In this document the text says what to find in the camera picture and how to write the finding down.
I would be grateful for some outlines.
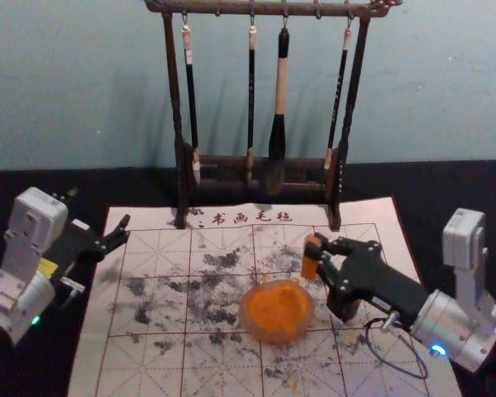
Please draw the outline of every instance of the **calligraphy brush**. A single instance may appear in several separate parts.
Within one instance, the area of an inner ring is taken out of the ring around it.
[[[191,145],[193,146],[193,176],[200,183],[200,155],[198,154],[197,110],[195,105],[195,87],[193,82],[193,51],[191,49],[191,30],[187,23],[182,27],[184,39],[185,70],[188,76],[189,120],[191,123]]]
[[[248,149],[246,150],[247,181],[251,180],[254,166],[254,92],[255,92],[255,25],[250,26],[248,33]]]
[[[283,27],[279,33],[278,75],[275,85],[275,115],[268,147],[269,166],[266,173],[266,192],[270,195],[279,193],[284,183],[284,109],[287,93],[289,38],[289,31],[286,27]]]
[[[332,153],[332,142],[334,141],[334,131],[336,129],[336,119],[338,118],[338,108],[340,106],[340,96],[341,96],[341,84],[344,79],[344,73],[346,72],[346,60],[347,60],[347,48],[349,46],[349,39],[351,37],[351,29],[346,28],[344,33],[344,45],[341,50],[340,58],[340,70],[338,71],[338,80],[336,82],[336,95],[334,97],[334,107],[332,109],[332,120],[331,120],[331,130],[329,131],[329,142],[327,143],[327,154],[325,156],[325,164],[323,168],[325,171],[329,170],[331,167],[331,153]]]

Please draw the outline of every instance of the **brush tip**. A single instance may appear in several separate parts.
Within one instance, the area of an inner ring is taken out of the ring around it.
[[[266,193],[270,196],[279,194],[284,184],[284,165],[277,164],[268,168],[266,173]]]

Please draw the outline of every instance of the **orange powder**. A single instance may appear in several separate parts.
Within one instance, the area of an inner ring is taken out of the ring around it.
[[[241,301],[241,321],[248,331],[267,342],[290,342],[312,320],[308,292],[290,280],[276,280],[248,291]]]

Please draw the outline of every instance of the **cable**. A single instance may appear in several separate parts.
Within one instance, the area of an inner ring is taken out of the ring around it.
[[[386,366],[390,366],[390,367],[394,368],[397,371],[400,371],[400,372],[402,372],[402,373],[404,373],[406,375],[412,376],[413,378],[425,380],[428,377],[427,365],[425,364],[424,360],[419,356],[419,353],[417,353],[417,351],[415,350],[415,348],[410,343],[408,343],[406,341],[406,339],[404,339],[402,336],[398,335],[398,339],[400,339],[400,341],[402,341],[404,343],[404,345],[406,345],[406,347],[408,349],[410,349],[410,351],[415,355],[415,358],[417,359],[417,364],[419,365],[419,368],[422,370],[422,375],[414,374],[413,372],[406,371],[405,369],[401,368],[400,366],[396,366],[393,363],[385,360],[371,346],[371,342],[370,342],[370,329],[371,329],[371,325],[374,324],[374,323],[378,323],[380,321],[383,322],[386,319],[387,318],[373,318],[372,320],[370,320],[366,324],[364,324],[364,328],[365,328],[365,343],[367,344],[367,347],[371,350],[371,352],[373,353],[373,355],[380,362],[382,362],[383,364],[385,364]]]

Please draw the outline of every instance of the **light blue wall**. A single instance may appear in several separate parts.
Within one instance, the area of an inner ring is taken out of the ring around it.
[[[255,20],[265,155],[281,20]],[[249,18],[189,24],[202,152],[244,154]],[[324,155],[344,25],[289,18],[288,155]],[[139,0],[0,2],[0,170],[173,166],[173,141],[161,16]],[[408,0],[370,25],[349,161],[469,158],[496,159],[496,0]]]

